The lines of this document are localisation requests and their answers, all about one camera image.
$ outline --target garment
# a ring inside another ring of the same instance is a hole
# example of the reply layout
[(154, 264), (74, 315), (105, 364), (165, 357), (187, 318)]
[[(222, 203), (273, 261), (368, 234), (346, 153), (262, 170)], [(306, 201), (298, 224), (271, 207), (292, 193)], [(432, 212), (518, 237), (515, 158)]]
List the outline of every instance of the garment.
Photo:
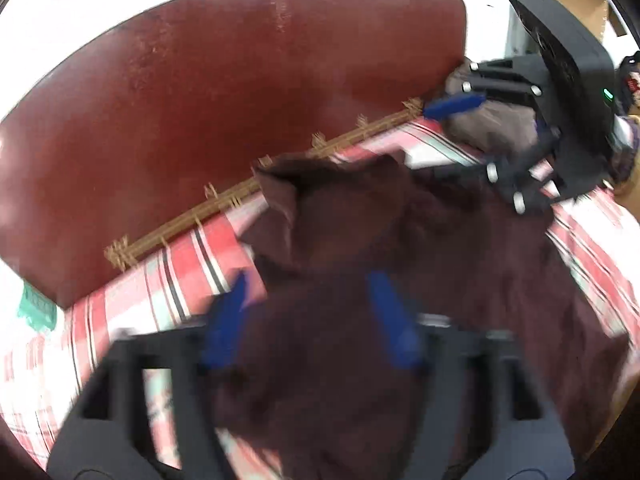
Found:
[(284, 158), (256, 170), (270, 208), (241, 239), (269, 295), (247, 313), (235, 364), (216, 376), (215, 424), (277, 450), (296, 480), (395, 471), (428, 375), (386, 357), (365, 279), (382, 270), (414, 312), (511, 330), (572, 451), (587, 452), (628, 341), (603, 333), (546, 237), (551, 211), (518, 216), (491, 189), (411, 171), (402, 156)]
[[(462, 92), (462, 83), (469, 73), (466, 60), (447, 78), (446, 93)], [(532, 108), (498, 101), (485, 101), (475, 110), (453, 114), (442, 122), (442, 129), (453, 140), (498, 155), (521, 152), (538, 140)]]

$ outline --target plaid bed sheet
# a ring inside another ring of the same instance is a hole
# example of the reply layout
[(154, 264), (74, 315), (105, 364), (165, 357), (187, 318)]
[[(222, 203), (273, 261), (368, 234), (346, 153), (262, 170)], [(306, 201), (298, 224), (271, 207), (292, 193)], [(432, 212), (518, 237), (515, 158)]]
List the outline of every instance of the plaid bed sheet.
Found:
[[(422, 119), (403, 124), (335, 155), (357, 160), (401, 148), (412, 167), (475, 159), (440, 134), (437, 123)], [(43, 468), (74, 399), (107, 351), (126, 331), (150, 333), (170, 329), (202, 313), (213, 294), (227, 290), (238, 269), (249, 278), (249, 295), (258, 300), (264, 286), (251, 249), (239, 244), (241, 233), (266, 208), (261, 194), (239, 208), (215, 216), (172, 242), (118, 279), (78, 301), (65, 314), (64, 326), (37, 336), (0, 360), (0, 415), (20, 444)], [(548, 236), (555, 242), (576, 282), (585, 292), (604, 329), (628, 332), (632, 341), (627, 370), (640, 368), (640, 226), (610, 194), (589, 196), (556, 206)], [(172, 419), (168, 370), (146, 370), (148, 416), (158, 459), (179, 467)], [(276, 479), (270, 465), (241, 439), (218, 432), (241, 479)]]

